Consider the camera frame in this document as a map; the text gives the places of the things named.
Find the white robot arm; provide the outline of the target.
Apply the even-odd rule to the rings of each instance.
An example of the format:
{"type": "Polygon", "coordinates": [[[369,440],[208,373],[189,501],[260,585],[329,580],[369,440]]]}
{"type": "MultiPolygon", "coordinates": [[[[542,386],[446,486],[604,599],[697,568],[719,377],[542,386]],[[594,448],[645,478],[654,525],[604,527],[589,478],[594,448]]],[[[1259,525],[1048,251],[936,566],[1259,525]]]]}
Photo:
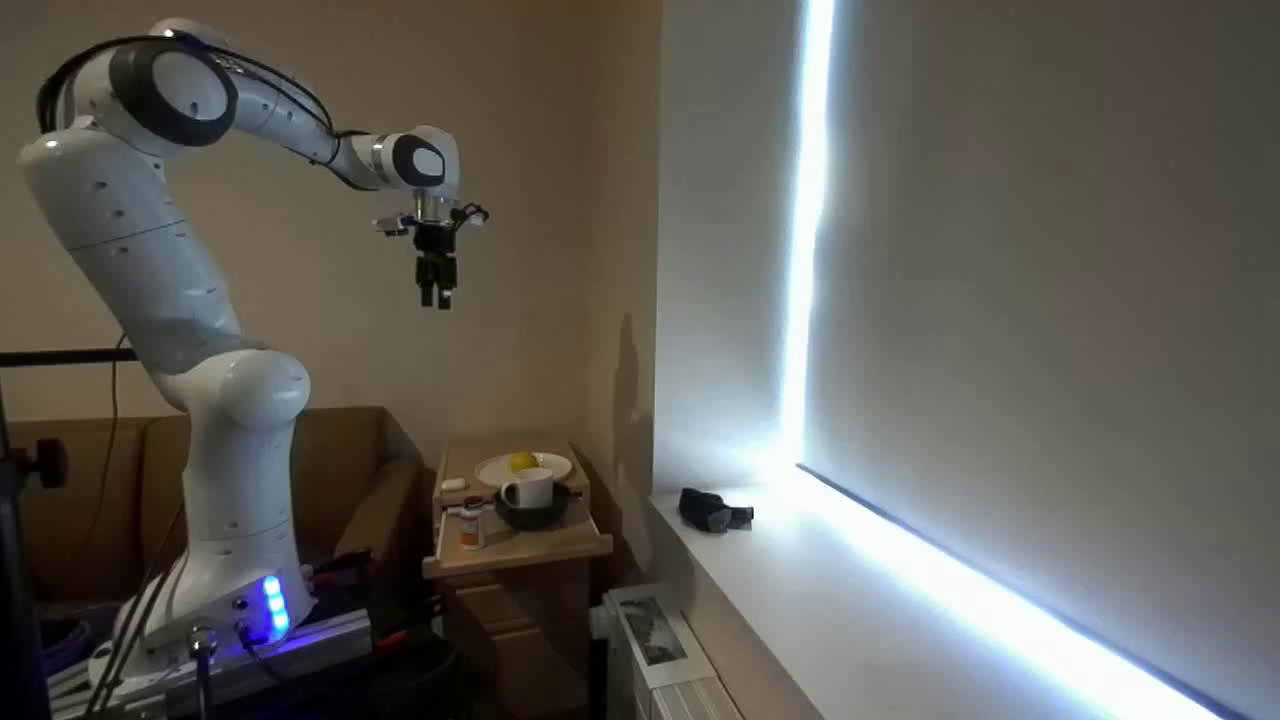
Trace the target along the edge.
{"type": "Polygon", "coordinates": [[[21,150],[28,191],[161,398],[189,418],[189,550],[123,636],[142,658],[176,651],[190,627],[278,644],[310,611],[286,478],[306,368],[240,332],[168,191],[168,165],[248,134],[355,191],[404,191],[411,210],[389,230],[440,243],[475,218],[459,197],[459,143],[430,123],[341,134],[292,77],[182,20],[65,62],[34,95],[34,123],[21,150]]]}

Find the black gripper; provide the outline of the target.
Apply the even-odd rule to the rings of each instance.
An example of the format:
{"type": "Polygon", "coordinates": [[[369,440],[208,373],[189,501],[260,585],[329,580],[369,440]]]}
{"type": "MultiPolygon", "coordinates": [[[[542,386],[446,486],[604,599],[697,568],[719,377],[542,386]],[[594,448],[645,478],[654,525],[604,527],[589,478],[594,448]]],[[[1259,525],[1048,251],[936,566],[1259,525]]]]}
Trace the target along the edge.
{"type": "Polygon", "coordinates": [[[408,238],[414,248],[414,293],[419,310],[446,311],[457,302],[457,238],[465,230],[480,230],[486,220],[484,203],[457,203],[457,200],[430,200],[414,197],[408,214],[393,214],[381,220],[382,238],[408,238]]]}

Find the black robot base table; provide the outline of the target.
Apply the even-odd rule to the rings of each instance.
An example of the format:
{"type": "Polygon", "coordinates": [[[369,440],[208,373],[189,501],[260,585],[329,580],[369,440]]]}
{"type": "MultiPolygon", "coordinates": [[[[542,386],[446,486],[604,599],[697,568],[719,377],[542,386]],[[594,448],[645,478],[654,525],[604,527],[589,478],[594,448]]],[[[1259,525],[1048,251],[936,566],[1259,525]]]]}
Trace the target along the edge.
{"type": "Polygon", "coordinates": [[[335,673],[398,660],[414,636],[381,632],[369,607],[306,622],[267,568],[176,618],[180,574],[121,607],[102,644],[49,678],[50,720],[180,720],[267,689],[329,693],[335,673]]]}

